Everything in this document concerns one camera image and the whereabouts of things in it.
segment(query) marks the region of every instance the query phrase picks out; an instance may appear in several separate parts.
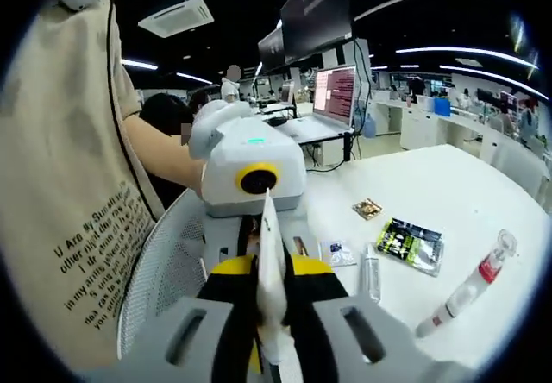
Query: blue container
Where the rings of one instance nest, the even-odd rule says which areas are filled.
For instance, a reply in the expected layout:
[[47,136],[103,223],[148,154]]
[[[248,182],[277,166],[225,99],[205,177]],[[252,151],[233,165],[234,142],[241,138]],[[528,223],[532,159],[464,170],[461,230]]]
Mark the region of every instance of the blue container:
[[435,114],[450,117],[450,100],[448,98],[434,98]]

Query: air conditioner unit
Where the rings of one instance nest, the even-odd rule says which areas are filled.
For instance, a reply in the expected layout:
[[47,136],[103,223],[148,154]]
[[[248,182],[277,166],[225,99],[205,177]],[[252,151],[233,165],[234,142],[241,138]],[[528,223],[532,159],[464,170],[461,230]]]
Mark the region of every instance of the air conditioner unit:
[[142,19],[138,26],[167,38],[214,21],[204,0],[189,0]]

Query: white robot device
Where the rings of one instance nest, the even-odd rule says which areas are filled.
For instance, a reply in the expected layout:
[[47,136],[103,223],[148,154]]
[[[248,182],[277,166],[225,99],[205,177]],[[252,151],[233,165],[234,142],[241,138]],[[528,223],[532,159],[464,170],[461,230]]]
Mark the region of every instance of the white robot device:
[[238,255],[242,217],[262,214],[267,189],[284,244],[297,252],[300,238],[307,253],[316,254],[316,238],[301,201],[304,156],[291,137],[253,116],[248,103],[214,100],[199,111],[188,146],[192,158],[206,160],[202,194],[207,272]]

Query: laptop screen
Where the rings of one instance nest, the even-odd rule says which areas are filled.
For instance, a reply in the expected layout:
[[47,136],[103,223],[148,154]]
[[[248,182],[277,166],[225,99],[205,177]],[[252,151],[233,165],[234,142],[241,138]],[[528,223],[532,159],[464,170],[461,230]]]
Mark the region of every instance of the laptop screen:
[[349,124],[354,75],[354,66],[319,71],[314,91],[314,113]]
[[283,103],[292,103],[293,102],[293,81],[285,81],[282,85],[282,98],[280,99]]

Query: beige t-shirt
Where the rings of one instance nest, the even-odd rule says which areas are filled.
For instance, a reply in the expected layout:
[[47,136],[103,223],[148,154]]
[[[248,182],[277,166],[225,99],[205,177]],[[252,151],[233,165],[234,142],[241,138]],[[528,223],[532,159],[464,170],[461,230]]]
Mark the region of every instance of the beige t-shirt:
[[0,99],[0,250],[31,320],[75,370],[116,359],[125,286],[154,224],[146,203],[155,218],[163,212],[122,125],[140,105],[115,14],[116,117],[111,109],[109,8],[102,0],[77,14],[43,9]]

